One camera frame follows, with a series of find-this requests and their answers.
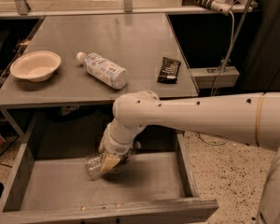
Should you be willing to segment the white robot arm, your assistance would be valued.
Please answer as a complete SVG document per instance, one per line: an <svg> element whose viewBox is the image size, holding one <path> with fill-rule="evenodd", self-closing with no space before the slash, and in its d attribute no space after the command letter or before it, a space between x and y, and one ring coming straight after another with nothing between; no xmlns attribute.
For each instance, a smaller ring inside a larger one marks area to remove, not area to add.
<svg viewBox="0 0 280 224"><path fill-rule="evenodd" d="M102 171L126 156L148 125L194 131L276 151L259 203L257 224L280 224L280 92L162 100L153 91L127 93L113 104L99 146Z"/></svg>

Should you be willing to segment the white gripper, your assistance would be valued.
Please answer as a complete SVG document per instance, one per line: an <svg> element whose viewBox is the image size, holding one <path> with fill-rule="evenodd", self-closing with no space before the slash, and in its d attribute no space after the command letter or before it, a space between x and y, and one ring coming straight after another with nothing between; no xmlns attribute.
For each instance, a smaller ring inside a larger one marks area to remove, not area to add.
<svg viewBox="0 0 280 224"><path fill-rule="evenodd" d="M107 125L98 148L99 152L103 153L102 172L109 172L120 162L119 157L128 153L136 136L135 128Z"/></svg>

